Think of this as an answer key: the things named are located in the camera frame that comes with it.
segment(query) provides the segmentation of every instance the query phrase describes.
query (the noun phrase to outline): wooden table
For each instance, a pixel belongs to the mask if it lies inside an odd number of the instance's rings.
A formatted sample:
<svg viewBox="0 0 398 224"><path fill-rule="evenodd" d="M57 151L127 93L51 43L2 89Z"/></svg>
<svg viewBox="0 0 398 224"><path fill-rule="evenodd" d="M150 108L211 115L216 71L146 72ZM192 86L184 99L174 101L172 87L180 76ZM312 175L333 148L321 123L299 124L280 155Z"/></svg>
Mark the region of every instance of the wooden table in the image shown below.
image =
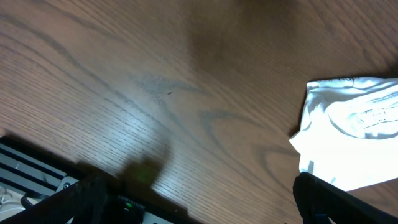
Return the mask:
<svg viewBox="0 0 398 224"><path fill-rule="evenodd" d="M306 83L397 55L394 0L3 0L0 125L127 180L157 161L155 192L203 223L302 223ZM398 215L397 180L352 194Z"/></svg>

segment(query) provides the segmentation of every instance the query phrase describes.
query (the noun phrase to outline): white cloth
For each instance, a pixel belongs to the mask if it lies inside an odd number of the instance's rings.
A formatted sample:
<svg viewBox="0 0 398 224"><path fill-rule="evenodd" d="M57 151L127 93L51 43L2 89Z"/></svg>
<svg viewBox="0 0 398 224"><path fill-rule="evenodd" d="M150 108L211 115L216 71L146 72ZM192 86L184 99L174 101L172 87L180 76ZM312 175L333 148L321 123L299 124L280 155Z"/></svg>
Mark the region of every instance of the white cloth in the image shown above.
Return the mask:
<svg viewBox="0 0 398 224"><path fill-rule="evenodd" d="M290 143L301 172L345 191L397 178L398 78L309 82Z"/></svg>

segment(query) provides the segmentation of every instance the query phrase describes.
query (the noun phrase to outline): wood grain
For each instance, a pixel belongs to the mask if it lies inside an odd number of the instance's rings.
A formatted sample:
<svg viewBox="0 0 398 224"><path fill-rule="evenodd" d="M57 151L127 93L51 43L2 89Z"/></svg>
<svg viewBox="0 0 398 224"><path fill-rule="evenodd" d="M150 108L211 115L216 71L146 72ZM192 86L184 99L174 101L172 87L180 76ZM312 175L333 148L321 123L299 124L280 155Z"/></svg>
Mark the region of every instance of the wood grain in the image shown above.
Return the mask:
<svg viewBox="0 0 398 224"><path fill-rule="evenodd" d="M397 62L393 0L3 0L0 126L154 190L203 223L302 223L306 83ZM398 181L353 194L398 215Z"/></svg>

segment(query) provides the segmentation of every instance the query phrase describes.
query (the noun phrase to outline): black device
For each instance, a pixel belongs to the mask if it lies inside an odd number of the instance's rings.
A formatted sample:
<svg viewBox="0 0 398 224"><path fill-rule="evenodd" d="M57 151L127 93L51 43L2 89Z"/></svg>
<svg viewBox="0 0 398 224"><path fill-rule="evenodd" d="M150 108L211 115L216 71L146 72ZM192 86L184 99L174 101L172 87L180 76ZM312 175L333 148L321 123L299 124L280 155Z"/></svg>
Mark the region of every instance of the black device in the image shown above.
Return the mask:
<svg viewBox="0 0 398 224"><path fill-rule="evenodd" d="M293 195L304 224L398 223L398 218L308 172L296 177Z"/></svg>
<svg viewBox="0 0 398 224"><path fill-rule="evenodd" d="M0 138L0 185L23 195L26 208L1 224L197 223L114 189L100 175L86 176L18 138ZM40 202L32 205L29 198Z"/></svg>

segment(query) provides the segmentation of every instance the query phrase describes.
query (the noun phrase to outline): crumpled white fabric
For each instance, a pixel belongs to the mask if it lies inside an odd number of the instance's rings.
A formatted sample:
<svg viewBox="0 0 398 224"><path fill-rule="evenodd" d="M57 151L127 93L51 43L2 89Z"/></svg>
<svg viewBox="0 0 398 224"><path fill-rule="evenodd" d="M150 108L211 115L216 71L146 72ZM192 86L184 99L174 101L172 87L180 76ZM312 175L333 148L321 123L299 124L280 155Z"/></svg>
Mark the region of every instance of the crumpled white fabric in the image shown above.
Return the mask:
<svg viewBox="0 0 398 224"><path fill-rule="evenodd" d="M398 177L398 78L307 84L300 131L290 140L299 169L341 190Z"/></svg>

